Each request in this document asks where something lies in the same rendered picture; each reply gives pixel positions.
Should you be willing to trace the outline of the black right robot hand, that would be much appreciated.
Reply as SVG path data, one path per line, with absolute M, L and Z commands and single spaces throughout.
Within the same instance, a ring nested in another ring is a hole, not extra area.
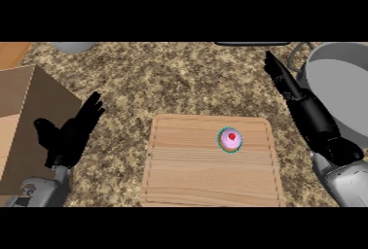
M 289 115 L 310 151 L 320 154 L 337 166 L 362 160 L 362 149 L 341 137 L 337 122 L 322 101 L 313 92 L 298 85 L 270 52 L 266 52 L 264 71 L 286 102 Z

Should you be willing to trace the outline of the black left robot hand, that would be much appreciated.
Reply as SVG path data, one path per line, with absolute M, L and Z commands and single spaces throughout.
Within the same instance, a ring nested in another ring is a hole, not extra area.
M 62 127 L 54 126 L 47 119 L 34 120 L 38 144 L 47 150 L 46 167 L 72 168 L 78 164 L 88 135 L 105 112 L 99 98 L 100 93 L 96 91 Z

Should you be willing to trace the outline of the grey metal pot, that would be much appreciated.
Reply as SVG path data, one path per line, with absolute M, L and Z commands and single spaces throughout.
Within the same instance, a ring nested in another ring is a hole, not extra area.
M 307 43 L 310 54 L 300 68 L 292 66 L 298 44 L 289 54 L 288 69 L 303 88 L 318 96 L 337 122 L 341 137 L 368 148 L 368 43 Z

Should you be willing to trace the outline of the pink cupcake with cherry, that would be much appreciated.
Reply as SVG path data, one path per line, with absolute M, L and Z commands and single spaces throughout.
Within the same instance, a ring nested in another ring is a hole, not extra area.
M 230 126 L 223 127 L 218 130 L 218 133 L 216 136 L 216 142 L 217 142 L 218 148 L 227 154 L 236 153 L 242 145 L 242 137 L 241 137 L 239 131 Z

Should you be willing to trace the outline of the wooden cutting board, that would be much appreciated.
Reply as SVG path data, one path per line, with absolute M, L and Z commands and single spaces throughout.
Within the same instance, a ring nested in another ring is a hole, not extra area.
M 227 154 L 218 130 L 242 137 Z M 286 205 L 270 124 L 263 118 L 159 114 L 152 119 L 140 185 L 145 206 Z

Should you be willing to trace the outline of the brown wooden cabinet door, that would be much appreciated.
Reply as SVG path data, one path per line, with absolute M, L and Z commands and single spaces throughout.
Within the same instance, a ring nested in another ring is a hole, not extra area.
M 32 122 L 44 118 L 60 127 L 80 104 L 37 65 L 0 70 L 0 196 L 19 195 L 28 177 L 51 177 Z

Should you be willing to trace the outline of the dark flat object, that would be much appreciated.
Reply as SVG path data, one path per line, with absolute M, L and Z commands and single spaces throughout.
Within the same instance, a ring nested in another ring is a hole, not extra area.
M 214 44 L 226 47 L 267 47 L 285 46 L 289 42 L 214 42 Z

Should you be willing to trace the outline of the grey round object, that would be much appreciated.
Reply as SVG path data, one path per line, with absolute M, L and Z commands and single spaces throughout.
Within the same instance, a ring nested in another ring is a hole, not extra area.
M 56 49 L 68 54 L 81 53 L 96 45 L 94 42 L 53 42 Z

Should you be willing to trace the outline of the orange wooden surface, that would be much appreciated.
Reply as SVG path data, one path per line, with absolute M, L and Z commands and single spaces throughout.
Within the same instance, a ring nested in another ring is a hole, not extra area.
M 0 70 L 19 65 L 31 42 L 0 42 Z

